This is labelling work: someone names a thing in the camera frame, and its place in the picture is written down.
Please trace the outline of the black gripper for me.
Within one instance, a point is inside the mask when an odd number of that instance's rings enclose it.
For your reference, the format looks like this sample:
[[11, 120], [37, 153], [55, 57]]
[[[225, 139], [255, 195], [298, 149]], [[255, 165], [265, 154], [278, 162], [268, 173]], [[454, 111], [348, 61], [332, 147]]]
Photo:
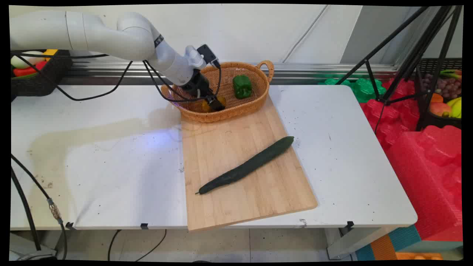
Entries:
[[181, 89], [195, 98], [200, 98], [201, 105], [206, 105], [206, 112], [217, 112], [226, 108], [224, 96], [207, 99], [210, 95], [210, 84], [207, 77], [200, 71], [194, 71], [189, 82], [181, 86]]

